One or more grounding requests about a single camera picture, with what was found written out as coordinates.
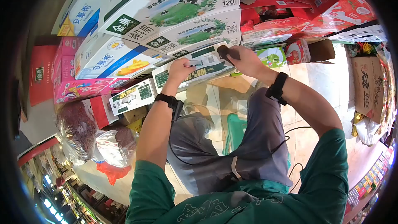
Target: green plastic stool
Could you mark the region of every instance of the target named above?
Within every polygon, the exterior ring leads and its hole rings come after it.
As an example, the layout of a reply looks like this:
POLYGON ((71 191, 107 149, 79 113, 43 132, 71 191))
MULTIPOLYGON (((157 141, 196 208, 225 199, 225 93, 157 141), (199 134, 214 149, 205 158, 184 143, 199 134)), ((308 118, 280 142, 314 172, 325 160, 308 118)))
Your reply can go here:
MULTIPOLYGON (((225 146, 222 149, 222 154, 224 156, 236 150, 242 142, 243 135, 245 134, 245 129, 248 125, 247 121, 239 119, 238 115, 235 113, 228 114, 226 118, 228 130, 226 134, 225 146)), ((287 170, 291 166, 290 153, 287 154, 287 170)))

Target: black wrist strap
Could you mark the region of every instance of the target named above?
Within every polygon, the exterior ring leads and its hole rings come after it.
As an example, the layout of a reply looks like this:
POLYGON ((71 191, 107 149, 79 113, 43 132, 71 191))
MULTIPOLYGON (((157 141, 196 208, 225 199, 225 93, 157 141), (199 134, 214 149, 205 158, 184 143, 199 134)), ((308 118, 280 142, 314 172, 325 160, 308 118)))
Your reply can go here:
POLYGON ((286 73, 280 72, 276 77, 275 82, 267 90, 266 97, 278 102, 281 105, 286 106, 287 102, 286 100, 284 100, 284 98, 282 98, 282 88, 287 78, 288 75, 286 73))
POLYGON ((158 94, 155 98, 156 101, 164 101, 167 103, 167 106, 173 110, 172 122, 176 121, 178 117, 180 117, 180 113, 182 107, 184 106, 184 102, 181 100, 177 100, 173 96, 164 95, 162 93, 158 94))

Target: green t-shirt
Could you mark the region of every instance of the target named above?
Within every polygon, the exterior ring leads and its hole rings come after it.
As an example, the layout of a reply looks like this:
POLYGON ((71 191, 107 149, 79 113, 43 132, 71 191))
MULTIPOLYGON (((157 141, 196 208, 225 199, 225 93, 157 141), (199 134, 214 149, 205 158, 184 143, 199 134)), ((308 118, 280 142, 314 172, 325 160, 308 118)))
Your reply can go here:
POLYGON ((137 161, 126 223, 341 223, 348 194, 344 132, 333 129, 317 143, 298 194, 266 180, 236 183, 225 192, 191 197, 177 206, 164 171, 137 161))

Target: light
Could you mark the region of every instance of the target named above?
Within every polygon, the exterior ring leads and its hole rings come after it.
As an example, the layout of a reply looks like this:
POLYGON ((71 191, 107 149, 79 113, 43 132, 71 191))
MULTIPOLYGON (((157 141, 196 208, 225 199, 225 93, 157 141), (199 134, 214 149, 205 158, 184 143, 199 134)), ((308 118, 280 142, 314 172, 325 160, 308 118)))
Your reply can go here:
POLYGON ((51 207, 51 202, 48 199, 44 200, 44 205, 46 205, 46 207, 51 207))
POLYGON ((61 221, 61 220, 62 220, 62 216, 60 216, 59 213, 57 213, 57 214, 55 215, 55 218, 56 218, 58 221, 61 221))
POLYGON ((50 210, 50 212, 51 212, 52 214, 55 214, 55 213, 57 212, 57 210, 56 210, 53 206, 51 206, 51 207, 49 208, 49 210, 50 210))

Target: leg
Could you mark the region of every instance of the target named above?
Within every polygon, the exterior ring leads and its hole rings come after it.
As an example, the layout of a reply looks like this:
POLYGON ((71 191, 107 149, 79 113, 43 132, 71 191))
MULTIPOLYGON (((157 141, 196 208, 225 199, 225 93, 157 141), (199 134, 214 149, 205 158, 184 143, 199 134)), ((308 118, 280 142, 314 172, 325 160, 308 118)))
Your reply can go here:
POLYGON ((173 150, 168 146, 167 160, 193 195, 221 191, 233 183, 232 158, 217 155, 212 141, 205 138, 209 128, 208 120, 197 112, 179 118, 170 132, 173 150))
POLYGON ((237 156, 237 171, 245 180, 266 179, 291 186, 287 177, 286 143, 280 104, 267 98, 260 88, 248 102, 248 125, 241 145, 230 156, 237 156))

